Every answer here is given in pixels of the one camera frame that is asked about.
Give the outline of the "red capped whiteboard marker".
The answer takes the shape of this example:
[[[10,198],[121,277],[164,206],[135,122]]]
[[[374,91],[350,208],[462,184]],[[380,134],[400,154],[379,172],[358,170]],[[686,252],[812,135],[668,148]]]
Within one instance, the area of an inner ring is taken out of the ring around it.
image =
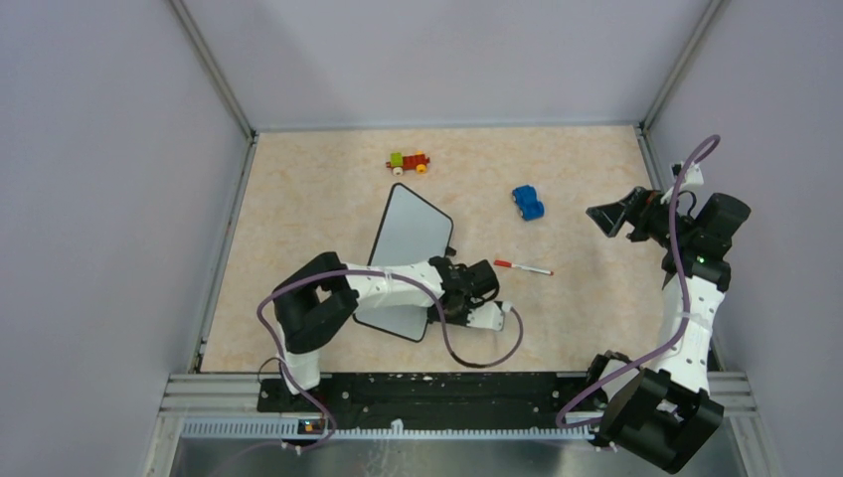
[[[549,270],[549,269],[544,269],[544,268],[535,267],[535,266],[531,266],[531,265],[513,263],[513,262],[510,262],[510,261],[500,260],[500,259],[495,259],[493,261],[493,264],[495,266],[499,266],[499,267],[520,269],[520,270],[524,270],[524,271],[528,271],[528,272],[532,272],[532,273],[543,274],[543,275],[547,275],[547,276],[553,276],[555,274],[554,271]]]

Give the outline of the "small whiteboard with stand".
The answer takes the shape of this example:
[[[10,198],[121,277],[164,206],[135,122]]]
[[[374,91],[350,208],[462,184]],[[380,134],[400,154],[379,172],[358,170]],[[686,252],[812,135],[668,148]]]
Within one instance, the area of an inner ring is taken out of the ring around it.
[[[406,185],[396,183],[390,190],[368,264],[409,265],[443,256],[452,231],[449,215]],[[363,311],[353,319],[414,343],[423,339],[427,327],[426,311],[413,306]]]

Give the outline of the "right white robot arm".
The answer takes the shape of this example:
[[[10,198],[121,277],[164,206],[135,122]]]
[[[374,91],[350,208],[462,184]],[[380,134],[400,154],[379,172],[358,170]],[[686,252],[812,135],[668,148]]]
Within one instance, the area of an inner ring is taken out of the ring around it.
[[[743,201],[715,193],[697,215],[677,218],[681,259],[667,253],[661,263],[666,276],[658,340],[669,347],[641,365],[613,351],[595,356],[583,382],[586,402],[604,409],[593,445],[619,446],[674,474],[720,427],[725,409],[711,397],[709,348],[731,283],[725,255],[751,211]]]

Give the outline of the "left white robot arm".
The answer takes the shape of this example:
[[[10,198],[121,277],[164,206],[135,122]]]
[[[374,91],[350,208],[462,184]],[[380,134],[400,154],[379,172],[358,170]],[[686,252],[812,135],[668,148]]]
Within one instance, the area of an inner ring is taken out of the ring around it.
[[[275,287],[272,305],[279,326],[281,398],[295,410],[315,405],[319,352],[359,312],[414,308],[424,323],[502,330],[510,303],[498,300],[492,265],[454,263],[434,256],[400,266],[363,266],[323,252]]]

